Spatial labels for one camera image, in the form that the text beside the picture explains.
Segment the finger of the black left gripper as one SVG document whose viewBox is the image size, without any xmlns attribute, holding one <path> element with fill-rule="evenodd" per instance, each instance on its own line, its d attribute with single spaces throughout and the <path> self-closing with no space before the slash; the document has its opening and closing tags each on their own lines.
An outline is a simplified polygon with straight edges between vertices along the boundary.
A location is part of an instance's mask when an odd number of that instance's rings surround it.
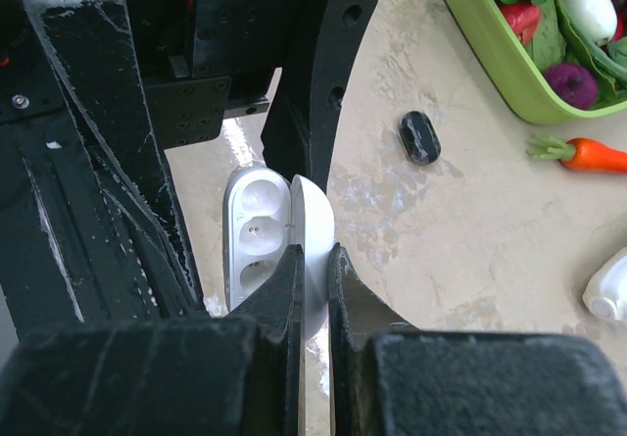
<svg viewBox="0 0 627 436">
<path fill-rule="evenodd" d="M 378 0 L 307 0 L 261 140 L 265 164 L 327 187 L 348 81 Z"/>
</svg>

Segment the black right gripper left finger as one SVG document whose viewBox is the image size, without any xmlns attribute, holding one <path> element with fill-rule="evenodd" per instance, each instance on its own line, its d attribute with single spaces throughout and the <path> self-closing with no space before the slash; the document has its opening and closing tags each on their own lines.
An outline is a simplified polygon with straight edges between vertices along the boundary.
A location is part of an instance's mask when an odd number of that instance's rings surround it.
<svg viewBox="0 0 627 436">
<path fill-rule="evenodd" d="M 1 374 L 5 435 L 300 435 L 305 258 L 222 318 L 49 328 Z"/>
</svg>

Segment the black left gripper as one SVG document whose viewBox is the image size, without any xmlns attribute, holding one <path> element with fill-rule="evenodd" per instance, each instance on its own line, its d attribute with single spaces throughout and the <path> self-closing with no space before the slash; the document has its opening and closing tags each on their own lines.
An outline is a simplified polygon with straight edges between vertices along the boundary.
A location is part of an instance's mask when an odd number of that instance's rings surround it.
<svg viewBox="0 0 627 436">
<path fill-rule="evenodd" d="M 18 337 L 204 310 L 166 152 L 269 112 L 307 0 L 1 0 L 1 294 Z"/>
</svg>

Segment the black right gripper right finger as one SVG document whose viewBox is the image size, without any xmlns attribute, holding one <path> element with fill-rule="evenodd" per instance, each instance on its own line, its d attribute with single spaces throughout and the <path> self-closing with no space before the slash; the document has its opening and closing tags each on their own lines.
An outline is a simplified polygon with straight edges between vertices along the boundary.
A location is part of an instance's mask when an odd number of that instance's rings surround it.
<svg viewBox="0 0 627 436">
<path fill-rule="evenodd" d="M 327 269 L 335 435 L 622 435 L 610 362 L 575 335 L 421 330 L 359 278 Z"/>
</svg>

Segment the white earbud charging case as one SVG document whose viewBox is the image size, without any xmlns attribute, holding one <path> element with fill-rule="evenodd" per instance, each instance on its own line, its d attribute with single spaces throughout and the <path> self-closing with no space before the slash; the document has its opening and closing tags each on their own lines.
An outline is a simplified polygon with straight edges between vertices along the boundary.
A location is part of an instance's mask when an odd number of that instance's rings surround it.
<svg viewBox="0 0 627 436">
<path fill-rule="evenodd" d="M 335 218 L 325 193 L 311 180 L 288 181 L 262 165 L 236 169 L 222 201 L 226 306 L 238 308 L 274 272 L 284 250 L 305 255 L 304 334 L 316 336 L 327 318 L 326 269 L 335 244 Z"/>
</svg>

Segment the black earbud charging case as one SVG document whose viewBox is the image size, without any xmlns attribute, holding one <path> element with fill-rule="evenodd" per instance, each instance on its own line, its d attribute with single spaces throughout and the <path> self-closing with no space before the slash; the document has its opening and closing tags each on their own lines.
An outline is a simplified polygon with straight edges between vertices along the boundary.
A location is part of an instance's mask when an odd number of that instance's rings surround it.
<svg viewBox="0 0 627 436">
<path fill-rule="evenodd" d="M 440 158 L 440 140 L 430 118 L 424 113 L 411 111 L 403 115 L 399 133 L 409 159 L 416 165 L 431 165 Z"/>
</svg>

